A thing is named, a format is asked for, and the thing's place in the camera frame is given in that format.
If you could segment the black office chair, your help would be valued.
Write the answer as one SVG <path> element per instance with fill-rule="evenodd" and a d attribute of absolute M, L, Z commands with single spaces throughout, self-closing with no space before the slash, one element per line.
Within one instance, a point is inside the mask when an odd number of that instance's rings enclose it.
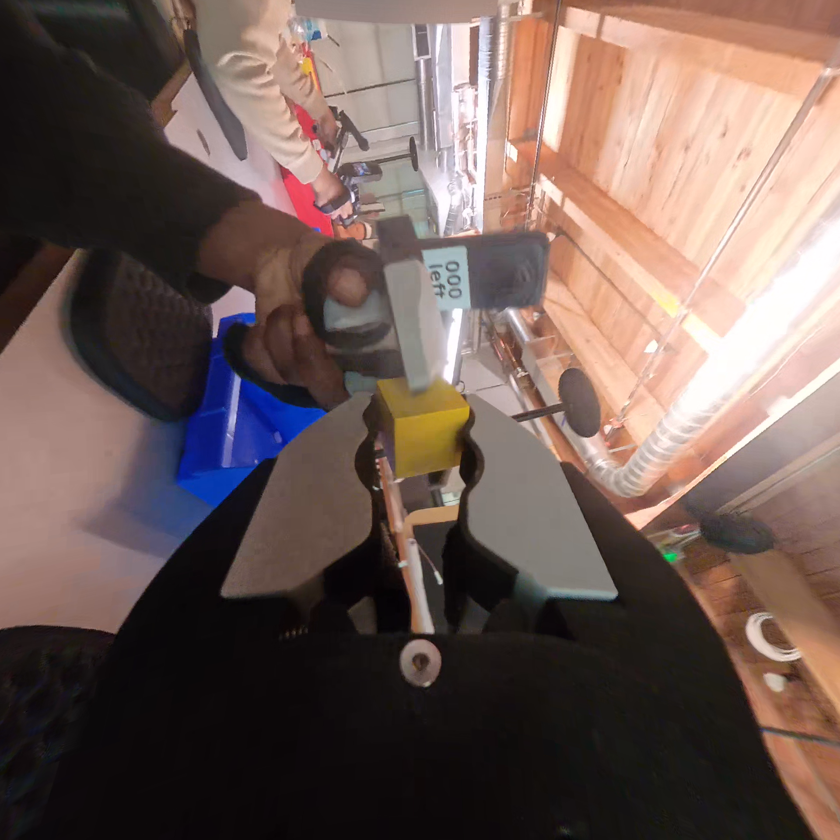
<path fill-rule="evenodd" d="M 249 157 L 249 150 L 244 126 L 228 106 L 212 78 L 212 74 L 203 59 L 196 31 L 193 28 L 186 28 L 182 38 L 187 61 L 207 106 L 210 108 L 235 157 L 239 161 L 246 161 Z"/>

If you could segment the blue plastic bin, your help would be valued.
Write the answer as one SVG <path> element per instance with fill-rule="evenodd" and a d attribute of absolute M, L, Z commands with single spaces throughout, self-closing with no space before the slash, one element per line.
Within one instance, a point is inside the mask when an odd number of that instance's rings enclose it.
<path fill-rule="evenodd" d="M 203 398 L 186 426 L 176 482 L 212 508 L 324 415 L 315 406 L 281 401 L 231 368 L 224 353 L 229 330 L 254 323 L 252 312 L 219 321 Z"/>

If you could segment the person's left forearm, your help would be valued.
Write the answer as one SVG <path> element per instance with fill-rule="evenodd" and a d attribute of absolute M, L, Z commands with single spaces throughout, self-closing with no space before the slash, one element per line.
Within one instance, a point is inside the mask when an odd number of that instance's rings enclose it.
<path fill-rule="evenodd" d="M 253 291 L 242 264 L 211 267 L 200 253 L 257 195 L 171 145 L 137 93 L 16 2 L 1 19 L 2 232 L 117 250 L 202 302 Z"/>

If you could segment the black flat panel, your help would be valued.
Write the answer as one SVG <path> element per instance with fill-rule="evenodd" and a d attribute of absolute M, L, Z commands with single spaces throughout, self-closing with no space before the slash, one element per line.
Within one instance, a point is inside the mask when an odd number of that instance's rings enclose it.
<path fill-rule="evenodd" d="M 423 554 L 427 600 L 437 635 L 447 634 L 445 619 L 444 547 L 449 531 L 457 524 L 459 504 L 406 511 L 406 522 Z"/>

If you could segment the black disc on pole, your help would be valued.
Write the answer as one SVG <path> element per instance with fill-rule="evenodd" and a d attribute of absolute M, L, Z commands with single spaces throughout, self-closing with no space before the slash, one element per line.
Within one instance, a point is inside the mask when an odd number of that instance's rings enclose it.
<path fill-rule="evenodd" d="M 560 402 L 555 405 L 534 408 L 513 415 L 511 419 L 521 424 L 563 414 L 567 425 L 578 436 L 592 438 L 599 434 L 601 406 L 591 380 L 582 370 L 570 367 L 560 375 L 558 397 Z"/>
<path fill-rule="evenodd" d="M 407 161 L 415 173 L 419 173 L 419 159 L 416 135 L 411 135 L 407 138 L 407 147 L 404 152 L 399 154 L 389 154 L 384 157 L 374 159 L 374 163 L 382 167 L 385 164 L 399 163 Z"/>

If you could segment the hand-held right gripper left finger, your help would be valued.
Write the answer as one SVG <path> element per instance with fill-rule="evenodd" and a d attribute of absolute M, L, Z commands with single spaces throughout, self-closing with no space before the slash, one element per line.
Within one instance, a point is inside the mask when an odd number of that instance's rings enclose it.
<path fill-rule="evenodd" d="M 276 458 L 220 595 L 317 601 L 328 568 L 369 537 L 373 501 L 356 468 L 370 394 L 353 395 Z"/>

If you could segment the silver insulated duct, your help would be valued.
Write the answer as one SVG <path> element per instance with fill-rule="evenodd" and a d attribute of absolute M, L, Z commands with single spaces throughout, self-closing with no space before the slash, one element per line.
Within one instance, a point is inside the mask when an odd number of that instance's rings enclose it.
<path fill-rule="evenodd" d="M 793 327 L 824 293 L 838 270 L 838 212 L 812 236 L 743 313 L 690 381 L 671 411 L 704 427 L 738 394 Z"/>

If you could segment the red plastic tray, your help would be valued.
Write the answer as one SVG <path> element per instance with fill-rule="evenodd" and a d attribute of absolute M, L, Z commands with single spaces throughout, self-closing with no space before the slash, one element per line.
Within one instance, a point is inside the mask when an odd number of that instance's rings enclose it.
<path fill-rule="evenodd" d="M 276 154 L 281 180 L 295 215 L 315 232 L 333 237 L 333 218 L 346 204 L 344 187 L 332 173 L 298 119 L 297 107 L 282 99 L 288 148 Z"/>

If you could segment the silver ribbed flexible duct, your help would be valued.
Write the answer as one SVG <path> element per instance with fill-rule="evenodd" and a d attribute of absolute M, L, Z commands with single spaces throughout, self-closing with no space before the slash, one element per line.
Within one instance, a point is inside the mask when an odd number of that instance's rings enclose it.
<path fill-rule="evenodd" d="M 738 390 L 732 381 L 704 381 L 697 376 L 624 465 L 618 465 L 604 448 L 584 447 L 580 456 L 587 472 L 618 497 L 643 496 Z"/>

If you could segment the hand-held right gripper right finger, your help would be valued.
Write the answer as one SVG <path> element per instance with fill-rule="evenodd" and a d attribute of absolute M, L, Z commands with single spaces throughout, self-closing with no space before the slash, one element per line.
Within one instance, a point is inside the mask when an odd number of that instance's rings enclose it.
<path fill-rule="evenodd" d="M 560 462 L 536 437 L 468 395 L 457 526 L 444 548 L 444 614 L 509 602 L 538 621 L 554 601 L 612 603 L 616 584 Z"/>

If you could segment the yellow wooden block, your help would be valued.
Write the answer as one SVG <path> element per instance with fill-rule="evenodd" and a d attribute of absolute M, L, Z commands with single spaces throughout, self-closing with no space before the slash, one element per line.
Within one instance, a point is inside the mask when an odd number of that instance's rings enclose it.
<path fill-rule="evenodd" d="M 470 408 L 453 385 L 437 378 L 413 393 L 406 379 L 379 380 L 373 405 L 374 427 L 396 479 L 459 466 Z"/>

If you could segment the black mesh pad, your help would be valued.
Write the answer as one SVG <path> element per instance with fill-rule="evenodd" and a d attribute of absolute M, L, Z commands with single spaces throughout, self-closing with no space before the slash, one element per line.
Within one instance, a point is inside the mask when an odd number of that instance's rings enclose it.
<path fill-rule="evenodd" d="M 35 838 L 114 636 L 68 626 L 1 631 L 1 838 Z"/>
<path fill-rule="evenodd" d="M 116 251 L 85 254 L 66 301 L 66 337 L 84 369 L 141 413 L 167 423 L 200 406 L 212 309 Z"/>

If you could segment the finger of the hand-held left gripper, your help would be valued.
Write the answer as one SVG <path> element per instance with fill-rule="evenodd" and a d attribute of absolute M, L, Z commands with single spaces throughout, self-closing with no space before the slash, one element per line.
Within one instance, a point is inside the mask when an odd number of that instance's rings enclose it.
<path fill-rule="evenodd" d="M 426 392 L 443 377 L 447 333 L 425 264 L 403 259 L 384 266 L 385 288 L 407 387 Z"/>

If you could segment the person's left hand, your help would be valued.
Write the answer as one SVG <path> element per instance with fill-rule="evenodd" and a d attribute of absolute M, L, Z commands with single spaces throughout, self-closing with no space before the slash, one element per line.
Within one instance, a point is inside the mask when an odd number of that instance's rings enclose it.
<path fill-rule="evenodd" d="M 307 315 L 304 282 L 359 308 L 384 279 L 374 251 L 317 234 L 255 199 L 194 224 L 190 247 L 190 270 L 255 297 L 255 323 L 226 341 L 237 373 L 262 387 L 298 389 L 326 411 L 349 398 L 338 362 Z"/>

